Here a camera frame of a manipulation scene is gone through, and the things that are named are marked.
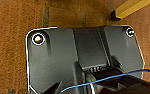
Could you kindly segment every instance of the wooden floor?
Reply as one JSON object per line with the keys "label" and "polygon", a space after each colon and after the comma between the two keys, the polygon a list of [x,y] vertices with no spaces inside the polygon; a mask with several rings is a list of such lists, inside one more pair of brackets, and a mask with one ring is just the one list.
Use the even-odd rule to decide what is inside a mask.
{"label": "wooden floor", "polygon": [[[125,1],[0,0],[0,94],[27,94],[25,36],[34,28],[130,25],[145,68],[150,69],[150,5],[121,21],[111,21],[110,13]],[[144,79],[150,81],[150,74],[145,73]]]}

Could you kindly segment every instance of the brown carpet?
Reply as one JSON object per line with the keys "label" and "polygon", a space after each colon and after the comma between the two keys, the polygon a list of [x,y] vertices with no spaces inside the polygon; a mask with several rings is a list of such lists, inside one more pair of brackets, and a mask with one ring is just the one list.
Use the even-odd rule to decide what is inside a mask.
{"label": "brown carpet", "polygon": [[[25,36],[40,27],[130,25],[150,69],[150,5],[121,21],[110,13],[126,0],[0,0],[0,94],[27,94]],[[144,79],[150,81],[150,74]]]}

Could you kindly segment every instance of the black plastic base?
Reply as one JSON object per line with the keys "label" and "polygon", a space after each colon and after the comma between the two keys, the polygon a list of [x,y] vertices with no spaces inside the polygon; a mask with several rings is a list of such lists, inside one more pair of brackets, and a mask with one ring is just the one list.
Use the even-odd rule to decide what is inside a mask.
{"label": "black plastic base", "polygon": [[119,20],[121,20],[121,18],[116,17],[116,10],[114,10],[113,12],[111,12],[111,20],[113,20],[113,21],[119,21]]}

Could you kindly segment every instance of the blue cable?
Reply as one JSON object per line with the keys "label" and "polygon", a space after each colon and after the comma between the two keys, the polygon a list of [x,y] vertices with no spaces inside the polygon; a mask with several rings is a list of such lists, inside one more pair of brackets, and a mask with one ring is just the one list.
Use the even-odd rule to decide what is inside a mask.
{"label": "blue cable", "polygon": [[84,84],[80,84],[80,85],[70,86],[70,87],[67,87],[67,88],[63,89],[61,91],[61,93],[63,93],[64,91],[66,91],[68,89],[71,89],[71,88],[80,87],[80,86],[86,86],[86,85],[89,85],[89,84],[94,84],[94,83],[105,81],[105,80],[108,80],[108,79],[111,79],[111,78],[116,78],[116,77],[122,77],[122,76],[130,75],[130,74],[137,73],[137,72],[150,72],[150,70],[149,69],[135,70],[135,71],[131,71],[131,72],[124,73],[124,74],[119,74],[119,75],[106,77],[106,78],[103,78],[103,79],[100,79],[100,80],[97,80],[97,81],[93,81],[93,82],[89,82],[89,83],[84,83]]}

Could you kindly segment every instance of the gray panel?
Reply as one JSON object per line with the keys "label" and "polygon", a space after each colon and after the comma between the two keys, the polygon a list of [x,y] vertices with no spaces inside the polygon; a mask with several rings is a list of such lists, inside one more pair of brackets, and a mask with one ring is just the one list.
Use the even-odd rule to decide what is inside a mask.
{"label": "gray panel", "polygon": [[105,50],[98,28],[73,29],[79,63],[83,70],[107,65]]}
{"label": "gray panel", "polygon": [[[80,73],[78,74],[79,76],[76,75],[76,70],[80,71],[80,68],[76,70],[74,68],[78,58],[72,30],[62,28],[44,31],[33,31],[27,37],[30,85],[38,93],[41,93],[60,81],[62,81],[62,89],[78,84],[76,80],[80,79],[82,75]],[[33,44],[31,40],[33,34],[38,32],[45,35],[46,39],[40,46]],[[72,89],[63,94],[70,94],[70,92],[75,91]]]}
{"label": "gray panel", "polygon": [[[135,35],[128,37],[124,30],[125,27],[128,26],[104,27],[110,54],[118,59],[125,72],[142,69],[144,62],[136,37]],[[141,78],[141,73],[136,73],[135,76]]]}

